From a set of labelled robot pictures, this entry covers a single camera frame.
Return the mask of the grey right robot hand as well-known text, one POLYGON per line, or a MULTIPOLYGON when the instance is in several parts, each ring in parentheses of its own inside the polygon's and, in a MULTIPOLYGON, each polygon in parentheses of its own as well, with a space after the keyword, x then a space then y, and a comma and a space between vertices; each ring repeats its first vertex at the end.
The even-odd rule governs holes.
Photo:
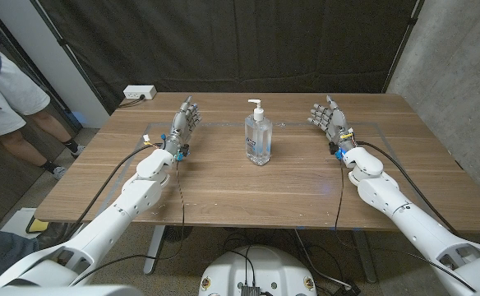
POLYGON ((330 95, 326 96, 327 106, 314 104, 307 121, 319 127, 329 140, 330 153, 341 150, 342 154, 356 147, 353 129, 348 125, 343 111, 330 95))

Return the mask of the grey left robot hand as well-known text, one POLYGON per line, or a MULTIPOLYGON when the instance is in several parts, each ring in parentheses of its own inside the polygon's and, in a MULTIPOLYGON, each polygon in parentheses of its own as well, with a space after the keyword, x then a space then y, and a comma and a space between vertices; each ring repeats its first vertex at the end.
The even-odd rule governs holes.
POLYGON ((175 155, 183 145, 190 141, 191 134, 200 121, 201 114, 198 105, 192 103, 192 96, 189 95, 174 115, 164 149, 175 155))

